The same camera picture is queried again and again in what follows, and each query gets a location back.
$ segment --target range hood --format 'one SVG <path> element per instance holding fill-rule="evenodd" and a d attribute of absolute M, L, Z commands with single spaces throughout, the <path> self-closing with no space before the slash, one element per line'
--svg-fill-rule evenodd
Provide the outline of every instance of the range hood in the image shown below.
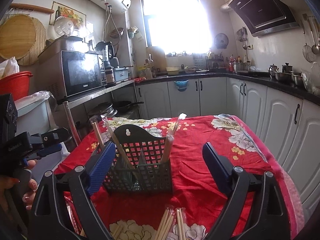
<path fill-rule="evenodd" d="M 229 6 L 253 37 L 299 27 L 289 7 L 280 0 L 232 0 Z"/>

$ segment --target black plastic basket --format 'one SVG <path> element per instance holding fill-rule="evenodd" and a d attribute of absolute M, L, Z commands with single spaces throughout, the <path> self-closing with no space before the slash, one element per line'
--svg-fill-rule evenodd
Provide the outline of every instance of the black plastic basket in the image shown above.
<path fill-rule="evenodd" d="M 129 169 L 116 150 L 114 165 L 103 183 L 105 189 L 110 193 L 172 192 L 170 160 L 160 163 L 165 137 L 155 137 L 132 124 L 119 126 L 114 133 L 135 169 Z"/>

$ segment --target floral tablecloth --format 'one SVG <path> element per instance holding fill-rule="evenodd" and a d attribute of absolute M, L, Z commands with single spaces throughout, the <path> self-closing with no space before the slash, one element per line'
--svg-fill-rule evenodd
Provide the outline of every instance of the floral tablecloth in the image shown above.
<path fill-rule="evenodd" d="M 177 118 L 128 120 L 116 117 L 109 120 L 113 129 L 124 124 L 135 124 L 150 134 L 162 137 Z M 104 141 L 110 138 L 103 122 L 99 123 Z M 263 174 L 272 171 L 279 182 L 288 209 L 292 238 L 303 226 L 302 205 L 299 194 L 289 176 L 252 131 L 239 119 L 229 115 L 186 118 L 180 123 L 170 155 L 173 195 L 111 194 L 102 187 L 92 196 L 92 201 L 111 232 L 122 224 L 120 240 L 152 240 L 164 213 L 165 205 L 185 207 L 188 239 L 202 240 L 219 216 L 227 201 L 217 188 L 202 158 L 202 147 L 210 142 L 219 155 L 226 156 L 233 165 L 246 171 Z M 59 165 L 55 173 L 68 172 L 77 165 L 84 165 L 97 147 L 92 132 Z M 248 193 L 234 235 L 244 229 L 253 200 Z M 169 233 L 171 240 L 178 240 L 176 226 Z"/>

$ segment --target poster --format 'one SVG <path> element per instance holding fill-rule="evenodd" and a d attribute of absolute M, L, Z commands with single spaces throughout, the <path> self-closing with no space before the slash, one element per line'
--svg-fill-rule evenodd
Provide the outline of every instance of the poster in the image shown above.
<path fill-rule="evenodd" d="M 86 27 L 87 16 L 85 14 L 55 1 L 52 3 L 52 10 L 54 13 L 50 15 L 49 25 L 54 25 L 58 17 L 64 16 L 71 19 L 76 31 Z"/>

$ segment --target hand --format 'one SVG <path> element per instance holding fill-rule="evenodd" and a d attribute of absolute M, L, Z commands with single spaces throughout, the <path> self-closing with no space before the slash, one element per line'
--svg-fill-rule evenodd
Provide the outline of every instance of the hand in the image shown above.
<path fill-rule="evenodd" d="M 34 160 L 28 161 L 28 166 L 26 168 L 31 170 L 35 165 L 36 165 L 36 161 L 34 161 Z M 9 214 L 9 207 L 8 207 L 7 200 L 5 199 L 5 196 L 4 196 L 4 191 L 6 189 L 12 188 L 17 183 L 19 183 L 18 179 L 0 175 L 0 205 L 1 205 L 2 209 L 4 210 L 4 212 L 9 217 L 11 217 L 11 216 Z M 37 182 L 34 179 L 31 179 L 29 181 L 30 191 L 25 193 L 25 195 L 23 196 L 23 199 L 22 199 L 26 205 L 27 210 L 30 210 L 32 207 L 33 200 L 36 196 L 37 187 L 38 187 Z"/>

